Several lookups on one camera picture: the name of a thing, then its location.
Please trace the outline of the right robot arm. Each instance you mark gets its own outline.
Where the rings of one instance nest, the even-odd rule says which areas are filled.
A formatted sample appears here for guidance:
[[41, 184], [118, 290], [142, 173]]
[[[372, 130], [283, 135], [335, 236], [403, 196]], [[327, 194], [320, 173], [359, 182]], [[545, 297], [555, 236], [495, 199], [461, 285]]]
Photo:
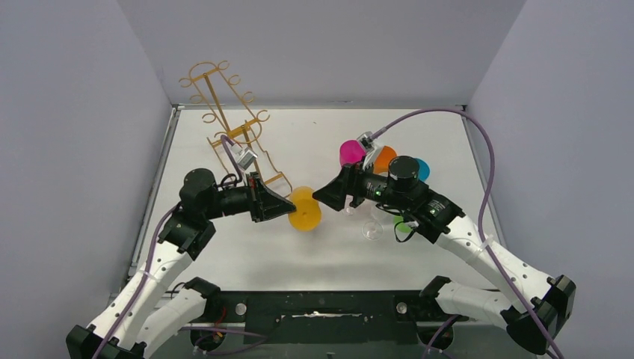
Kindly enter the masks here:
[[419, 179], [415, 158], [395, 157], [385, 176], [364, 170], [361, 163], [344, 165], [313, 198], [337, 212], [364, 200], [395, 210], [413, 232], [453, 253], [494, 285], [490, 291], [435, 277], [421, 296], [443, 313], [501, 328], [535, 355], [552, 349], [551, 340], [570, 318], [576, 284], [565, 275], [537, 270], [498, 242], [481, 238], [462, 208]]

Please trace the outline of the magenta plastic wine glass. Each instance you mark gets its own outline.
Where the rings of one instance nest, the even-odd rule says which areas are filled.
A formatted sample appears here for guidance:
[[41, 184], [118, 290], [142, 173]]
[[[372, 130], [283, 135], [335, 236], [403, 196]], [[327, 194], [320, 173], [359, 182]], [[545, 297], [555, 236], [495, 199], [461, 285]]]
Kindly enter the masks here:
[[361, 161], [366, 155], [365, 149], [357, 140], [347, 140], [339, 147], [339, 164], [354, 164]]

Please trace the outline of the blue plastic wine glass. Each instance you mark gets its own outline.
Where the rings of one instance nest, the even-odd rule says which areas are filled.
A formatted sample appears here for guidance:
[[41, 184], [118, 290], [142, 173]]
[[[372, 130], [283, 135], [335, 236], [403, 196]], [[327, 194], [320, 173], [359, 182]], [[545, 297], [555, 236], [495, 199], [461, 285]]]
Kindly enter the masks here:
[[421, 180], [422, 182], [426, 182], [428, 178], [430, 177], [431, 169], [426, 161], [419, 158], [415, 158], [415, 160], [419, 166], [419, 170], [418, 170], [419, 180]]

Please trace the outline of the yellow-orange plastic wine glass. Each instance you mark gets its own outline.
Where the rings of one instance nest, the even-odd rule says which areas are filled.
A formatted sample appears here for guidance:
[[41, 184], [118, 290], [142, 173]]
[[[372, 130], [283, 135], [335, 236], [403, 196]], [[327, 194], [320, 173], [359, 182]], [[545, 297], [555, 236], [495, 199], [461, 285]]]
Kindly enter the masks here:
[[295, 211], [288, 214], [289, 223], [298, 231], [311, 231], [321, 223], [319, 202], [313, 198], [313, 190], [307, 186], [295, 188], [289, 196]]

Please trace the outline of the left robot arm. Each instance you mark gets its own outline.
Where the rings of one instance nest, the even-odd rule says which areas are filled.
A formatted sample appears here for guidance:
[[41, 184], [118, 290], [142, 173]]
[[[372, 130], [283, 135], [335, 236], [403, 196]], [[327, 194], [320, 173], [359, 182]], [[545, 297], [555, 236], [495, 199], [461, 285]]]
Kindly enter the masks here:
[[215, 235], [213, 220], [247, 212], [255, 223], [293, 213], [295, 205], [256, 172], [244, 185], [222, 189], [205, 168], [190, 171], [180, 201], [159, 221], [145, 263], [110, 305], [67, 335], [71, 358], [148, 358], [181, 328], [221, 311], [218, 286], [195, 277], [161, 308], [157, 303]]

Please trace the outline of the green plastic wine glass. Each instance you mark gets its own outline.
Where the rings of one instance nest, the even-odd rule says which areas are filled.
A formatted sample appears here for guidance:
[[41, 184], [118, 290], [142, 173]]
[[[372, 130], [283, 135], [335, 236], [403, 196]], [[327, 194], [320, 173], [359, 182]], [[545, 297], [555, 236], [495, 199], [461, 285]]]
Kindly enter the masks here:
[[409, 234], [412, 232], [412, 229], [406, 224], [406, 221], [402, 216], [395, 216], [393, 218], [393, 224], [397, 233]]

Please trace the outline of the orange plastic wine glass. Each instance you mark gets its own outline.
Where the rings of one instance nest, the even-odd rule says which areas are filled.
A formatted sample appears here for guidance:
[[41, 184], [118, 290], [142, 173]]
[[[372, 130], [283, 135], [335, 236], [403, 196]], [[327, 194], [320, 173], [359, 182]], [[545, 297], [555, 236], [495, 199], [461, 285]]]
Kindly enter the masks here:
[[397, 156], [397, 152], [390, 146], [384, 146], [374, 162], [373, 173], [385, 174], [389, 170], [390, 162]]

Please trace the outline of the clear wine glass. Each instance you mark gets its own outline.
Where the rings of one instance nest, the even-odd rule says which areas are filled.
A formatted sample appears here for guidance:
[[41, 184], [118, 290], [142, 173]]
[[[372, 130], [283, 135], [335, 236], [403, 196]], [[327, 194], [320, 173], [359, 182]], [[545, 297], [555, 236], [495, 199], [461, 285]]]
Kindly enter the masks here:
[[384, 210], [379, 203], [371, 206], [370, 215], [375, 221], [384, 221], [392, 216], [389, 212]]
[[363, 236], [370, 241], [377, 241], [382, 238], [384, 230], [378, 221], [367, 221], [361, 229]]
[[357, 209], [350, 205], [345, 205], [343, 211], [345, 215], [352, 216], [357, 213]]

